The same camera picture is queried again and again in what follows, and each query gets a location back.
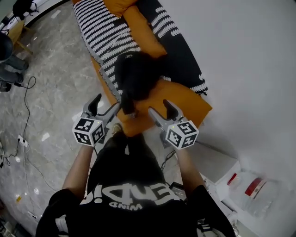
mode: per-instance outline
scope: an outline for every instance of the gray tile floor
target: gray tile floor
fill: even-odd
[[[56,10],[61,12],[52,19]],[[26,140],[31,149],[28,151],[25,148],[23,151],[20,145],[18,159],[11,157],[11,166],[5,163],[0,169],[0,198],[13,217],[34,234],[49,199],[55,190],[62,187],[80,148],[71,132],[73,117],[81,112],[90,97],[98,93],[103,94],[98,112],[103,113],[110,103],[81,38],[71,1],[43,16],[31,28],[36,33],[26,33],[22,41],[34,54],[18,54],[30,63],[24,84],[31,76],[37,79],[26,99],[31,111]],[[24,95],[25,89],[18,87],[13,87],[9,93],[0,93],[0,140],[6,154],[15,153],[18,135],[24,130],[28,116]],[[144,135],[159,163],[162,163],[170,150],[164,150],[160,141],[155,139],[158,132],[158,128],[154,127]],[[24,152],[50,187],[36,168],[28,161],[24,162]],[[166,165],[165,178],[169,183],[173,180],[180,182],[175,157]],[[22,198],[19,202],[16,201],[18,196]],[[28,212],[35,214],[37,220],[30,217]]]

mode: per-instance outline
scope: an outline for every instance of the orange cushion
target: orange cushion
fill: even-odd
[[[135,2],[137,0],[104,0],[108,10],[117,17],[121,17],[124,11]]]
[[[93,58],[92,62],[108,100],[111,104],[116,103],[116,99],[99,73],[99,64]],[[178,83],[159,80],[156,87],[150,91],[149,98],[147,100],[141,100],[135,103],[136,110],[138,110],[136,118],[130,118],[125,115],[122,110],[120,110],[117,114],[117,117],[123,123],[124,133],[128,137],[132,137],[154,126],[154,122],[148,114],[149,107],[153,107],[166,118],[167,111],[162,103],[164,99],[170,100],[178,106],[183,111],[183,114],[187,117],[187,119],[192,120],[196,127],[201,124],[205,116],[212,109],[207,102],[189,88]]]
[[[157,41],[146,18],[139,12],[137,6],[130,6],[123,13],[123,17],[129,25],[133,39],[143,52],[148,53],[153,58],[167,54],[165,48]]]

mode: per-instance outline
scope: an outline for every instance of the plastic bottle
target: plastic bottle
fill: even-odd
[[[279,193],[278,183],[249,172],[234,174],[228,186],[231,200],[258,218],[266,216]]]

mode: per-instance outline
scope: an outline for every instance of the black and white striped blanket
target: black and white striped blanket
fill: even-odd
[[[168,52],[165,62],[167,73],[163,78],[183,84],[198,94],[205,93],[207,87],[198,64],[167,12],[157,0],[138,0],[137,5],[151,23],[153,33]],[[101,65],[100,74],[119,101],[122,91],[118,89],[114,63],[120,54],[127,51],[140,51],[140,47],[132,38],[124,18],[118,18],[110,13],[103,0],[82,0],[74,4],[74,12],[90,54]],[[189,59],[193,61],[191,64],[188,62],[184,64],[184,57],[188,58],[188,54],[192,55]]]

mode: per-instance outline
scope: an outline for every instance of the power strip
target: power strip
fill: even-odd
[[[19,142],[22,143],[23,146],[28,147],[28,142],[23,139],[21,135],[18,136]]]

